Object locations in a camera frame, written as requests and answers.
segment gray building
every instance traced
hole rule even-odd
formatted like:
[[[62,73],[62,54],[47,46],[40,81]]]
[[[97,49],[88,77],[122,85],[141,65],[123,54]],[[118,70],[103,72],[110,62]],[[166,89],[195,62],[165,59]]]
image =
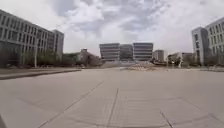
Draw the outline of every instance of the gray building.
[[[100,44],[100,54],[104,61],[119,61],[120,60],[120,44]]]
[[[133,60],[133,46],[131,44],[120,45],[120,60]]]
[[[193,48],[197,62],[204,64],[206,57],[210,54],[208,32],[205,28],[199,27],[192,31]]]
[[[133,58],[135,61],[149,61],[152,59],[153,43],[133,43]]]
[[[38,42],[38,54],[50,51],[56,53],[59,57],[62,56],[64,44],[63,33],[57,30],[46,30],[0,10],[0,52],[9,56],[6,61],[14,61],[11,59],[13,58],[11,54],[13,54],[18,56],[16,57],[17,63],[25,64],[26,57],[34,54],[36,42]]]
[[[153,52],[153,57],[159,61],[163,62],[164,61],[164,50],[156,50]]]
[[[193,46],[196,57],[201,64],[208,61],[209,56],[217,56],[224,52],[224,18],[205,28],[199,27],[192,31]]]

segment building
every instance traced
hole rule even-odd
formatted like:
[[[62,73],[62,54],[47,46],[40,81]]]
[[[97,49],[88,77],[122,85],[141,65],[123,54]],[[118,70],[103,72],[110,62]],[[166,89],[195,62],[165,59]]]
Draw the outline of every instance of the building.
[[[120,60],[120,44],[100,44],[100,54],[103,61],[119,61]]]
[[[177,52],[171,55],[172,60],[180,60],[181,62],[190,62],[193,61],[194,59],[194,54],[193,53],[186,53],[186,52]]]
[[[208,31],[199,27],[192,31],[193,48],[197,62],[205,63],[206,57],[210,54]]]
[[[135,61],[152,59],[153,43],[133,43],[133,58]]]
[[[124,61],[133,60],[133,46],[131,44],[120,45],[120,60]]]
[[[156,50],[153,52],[153,57],[155,58],[155,60],[159,61],[159,62],[163,62],[164,61],[164,50]]]
[[[26,64],[27,56],[32,56],[37,42],[37,52],[56,53],[62,56],[64,34],[49,31],[22,18],[0,10],[0,52],[8,56],[6,63],[16,61],[17,65]]]
[[[192,31],[194,52],[197,60],[205,64],[210,56],[218,56],[224,52],[224,18],[206,27]]]

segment sky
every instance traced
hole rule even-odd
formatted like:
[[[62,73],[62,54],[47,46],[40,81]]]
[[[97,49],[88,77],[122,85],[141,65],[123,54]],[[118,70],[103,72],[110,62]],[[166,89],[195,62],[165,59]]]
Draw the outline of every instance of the sky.
[[[0,9],[65,34],[64,52],[100,43],[153,42],[192,52],[191,30],[224,17],[224,0],[0,0]]]

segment concrete ground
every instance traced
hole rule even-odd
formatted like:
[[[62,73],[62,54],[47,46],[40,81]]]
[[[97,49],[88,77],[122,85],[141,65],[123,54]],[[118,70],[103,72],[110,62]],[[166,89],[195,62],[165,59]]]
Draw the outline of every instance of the concrete ground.
[[[223,128],[223,73],[90,69],[0,81],[8,128]]]

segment lamp post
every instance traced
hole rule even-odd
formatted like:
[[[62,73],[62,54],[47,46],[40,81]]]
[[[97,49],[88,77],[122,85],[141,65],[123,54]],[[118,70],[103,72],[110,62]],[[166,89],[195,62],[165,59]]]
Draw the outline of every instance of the lamp post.
[[[34,68],[37,68],[37,50],[38,50],[38,41],[41,37],[41,30],[37,30],[37,36],[35,41],[35,50],[34,50]]]

